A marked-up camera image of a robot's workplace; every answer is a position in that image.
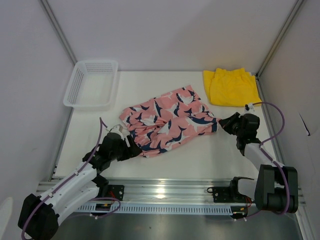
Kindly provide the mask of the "pink patterned shorts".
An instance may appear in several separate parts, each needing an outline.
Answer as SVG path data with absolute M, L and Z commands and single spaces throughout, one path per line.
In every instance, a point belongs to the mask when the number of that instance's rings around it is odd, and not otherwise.
M 127 107 L 119 118 L 145 158 L 167 153 L 219 128 L 219 118 L 191 85 Z

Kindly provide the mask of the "yellow shorts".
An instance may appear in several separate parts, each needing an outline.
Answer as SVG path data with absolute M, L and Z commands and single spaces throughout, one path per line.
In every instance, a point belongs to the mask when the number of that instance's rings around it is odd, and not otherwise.
M 261 101 L 256 78 L 244 68 L 202 72 L 204 91 L 210 104 L 222 107 L 243 107 Z

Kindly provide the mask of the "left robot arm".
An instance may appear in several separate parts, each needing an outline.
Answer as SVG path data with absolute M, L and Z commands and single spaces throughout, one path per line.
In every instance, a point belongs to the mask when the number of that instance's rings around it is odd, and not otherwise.
M 33 240 L 50 240 L 61 223 L 86 202 L 119 202 L 110 194 L 109 181 L 101 173 L 112 161 L 125 161 L 141 153 L 131 135 L 108 133 L 71 174 L 44 193 L 25 198 L 17 223 L 21 238 L 29 235 Z

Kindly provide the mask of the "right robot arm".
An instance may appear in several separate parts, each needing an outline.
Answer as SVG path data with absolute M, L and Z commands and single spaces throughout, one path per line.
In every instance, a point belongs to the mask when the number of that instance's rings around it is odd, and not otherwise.
M 278 215 L 296 213 L 299 207 L 298 172 L 275 160 L 258 139 L 260 118 L 251 113 L 232 116 L 219 121 L 222 129 L 236 136 L 236 148 L 258 170 L 257 179 L 234 177 L 228 187 L 228 196 L 234 202 L 247 197 L 258 210 Z

